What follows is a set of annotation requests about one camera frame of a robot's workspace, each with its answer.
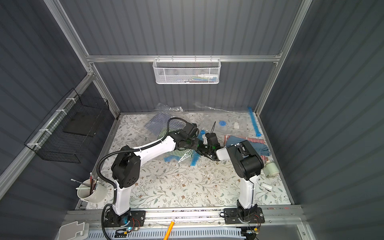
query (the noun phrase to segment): white plastic vent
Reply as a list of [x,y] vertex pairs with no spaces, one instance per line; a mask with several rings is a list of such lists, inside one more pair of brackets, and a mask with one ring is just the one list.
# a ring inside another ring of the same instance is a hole
[[[164,235],[167,233],[166,228],[150,228],[140,229],[139,231],[132,232],[127,237],[114,237],[116,230],[107,230],[107,234],[111,239],[159,239],[162,240]],[[180,238],[243,238],[241,236],[241,229],[235,227],[204,227],[204,228],[174,228],[169,236],[169,239],[180,239]],[[89,240],[105,240],[102,230],[90,230]]]
[[217,84],[221,62],[163,62],[153,61],[158,84]]

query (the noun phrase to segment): white pen holder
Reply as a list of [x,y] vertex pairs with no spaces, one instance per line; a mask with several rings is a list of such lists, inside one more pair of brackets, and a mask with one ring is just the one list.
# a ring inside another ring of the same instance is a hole
[[[91,180],[87,179],[83,183],[91,185]],[[101,202],[107,196],[107,188],[101,185],[100,183],[96,183],[96,188],[91,195],[89,194],[89,189],[78,189],[77,196],[82,201],[98,203]]]

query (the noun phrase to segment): black wire mesh basket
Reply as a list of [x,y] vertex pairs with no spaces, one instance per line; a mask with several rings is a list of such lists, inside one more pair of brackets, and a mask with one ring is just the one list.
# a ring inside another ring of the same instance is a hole
[[77,95],[42,131],[41,137],[25,145],[47,161],[80,163],[109,111],[103,98]]

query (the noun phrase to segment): white cable clip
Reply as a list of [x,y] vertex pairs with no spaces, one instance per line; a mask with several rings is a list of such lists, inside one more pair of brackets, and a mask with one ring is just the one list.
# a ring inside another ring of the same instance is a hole
[[27,145],[36,146],[38,149],[41,149],[40,143],[27,143]]
[[39,129],[39,131],[47,131],[47,132],[49,133],[49,135],[52,135],[52,132],[51,132],[51,131],[49,131],[49,129],[48,129],[48,128],[46,128],[46,129]]
[[58,112],[58,111],[63,112],[65,115],[67,115],[67,113],[65,112],[64,109],[56,110],[56,112]]
[[74,98],[66,98],[66,99],[71,99],[71,100],[73,100],[76,103],[76,100]]

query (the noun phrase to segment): black mounting plate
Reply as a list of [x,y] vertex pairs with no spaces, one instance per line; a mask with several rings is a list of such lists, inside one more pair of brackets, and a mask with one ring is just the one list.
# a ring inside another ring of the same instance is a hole
[[[143,226],[144,225],[144,220],[145,220],[145,214],[146,214],[146,211],[131,211],[131,216],[130,216],[130,218],[134,218],[135,219],[135,228],[136,227],[139,227],[138,225],[137,225],[137,221],[136,221],[136,219],[139,221],[139,223],[140,223],[140,226]],[[120,224],[119,224],[119,222],[120,222],[120,218],[118,218],[118,221],[114,221],[114,220],[112,220],[112,221],[105,221],[104,222],[104,227],[121,227],[120,226]]]
[[145,213],[146,213],[146,211],[131,211],[132,217],[133,217],[134,219],[139,220],[140,226],[143,226],[143,225],[144,225]]
[[256,208],[256,213],[249,214],[249,222],[241,222],[238,216],[239,216],[239,214],[238,214],[237,208],[224,209],[225,224],[237,224],[237,223],[262,224],[262,223],[265,223],[263,211],[259,207]]

